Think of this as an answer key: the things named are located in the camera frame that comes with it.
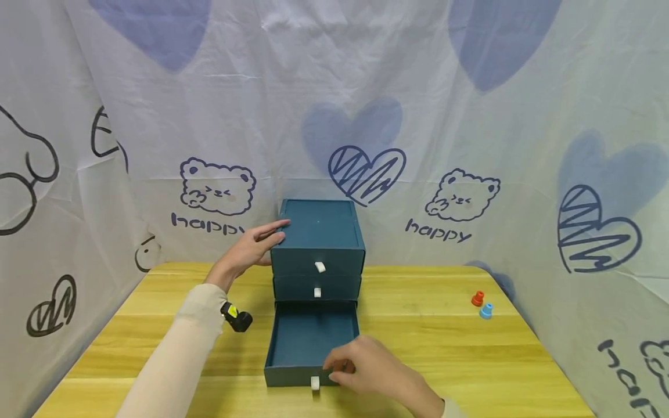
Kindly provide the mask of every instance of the wrist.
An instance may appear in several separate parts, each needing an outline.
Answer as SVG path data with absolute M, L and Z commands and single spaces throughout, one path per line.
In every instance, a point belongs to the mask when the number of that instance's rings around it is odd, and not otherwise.
M 211 267 L 204 282 L 215 284 L 225 293 L 228 293 L 230 287 L 238 276 L 239 275 L 225 263 L 217 262 Z
M 397 401 L 416 418 L 441 418 L 446 408 L 444 400 L 429 387 L 421 375 L 416 375 Z

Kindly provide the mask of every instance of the white fabric backdrop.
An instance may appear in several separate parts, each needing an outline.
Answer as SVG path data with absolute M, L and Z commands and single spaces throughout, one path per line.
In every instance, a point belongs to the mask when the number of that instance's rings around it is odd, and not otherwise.
M 60 161 L 25 227 L 0 236 L 17 413 L 138 282 L 146 246 L 142 270 L 210 262 L 281 199 L 308 197 L 357 203 L 368 264 L 491 272 L 600 417 L 669 415 L 666 2 L 0 11 L 0 105 Z M 48 174 L 44 145 L 7 126 L 1 171 L 30 182 L 29 150 Z M 30 205 L 0 182 L 5 229 Z M 31 338 L 63 274 L 72 321 Z

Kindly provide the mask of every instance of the left hand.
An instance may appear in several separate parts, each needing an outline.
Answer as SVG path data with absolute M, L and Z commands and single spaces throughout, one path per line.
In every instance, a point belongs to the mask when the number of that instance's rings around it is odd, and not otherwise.
M 272 262 L 264 258 L 264 255 L 284 240 L 286 234 L 276 230 L 289 223 L 290 220 L 282 219 L 246 231 L 239 241 L 214 263 L 205 283 L 215 284 L 227 293 L 235 279 L 252 265 L 270 266 Z

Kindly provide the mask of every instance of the cabinet top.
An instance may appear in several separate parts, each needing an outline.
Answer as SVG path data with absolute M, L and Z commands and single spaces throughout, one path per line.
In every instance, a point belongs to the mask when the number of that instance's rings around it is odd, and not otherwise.
M 290 219 L 283 228 L 282 248 L 364 249 L 355 207 L 351 201 L 285 199 L 281 219 Z

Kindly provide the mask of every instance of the blue bottle cap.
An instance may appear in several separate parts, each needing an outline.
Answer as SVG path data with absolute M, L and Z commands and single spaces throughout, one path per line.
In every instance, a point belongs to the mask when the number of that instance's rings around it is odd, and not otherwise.
M 492 317 L 492 304 L 485 304 L 481 307 L 481 310 L 478 311 L 478 314 L 483 319 L 490 319 Z

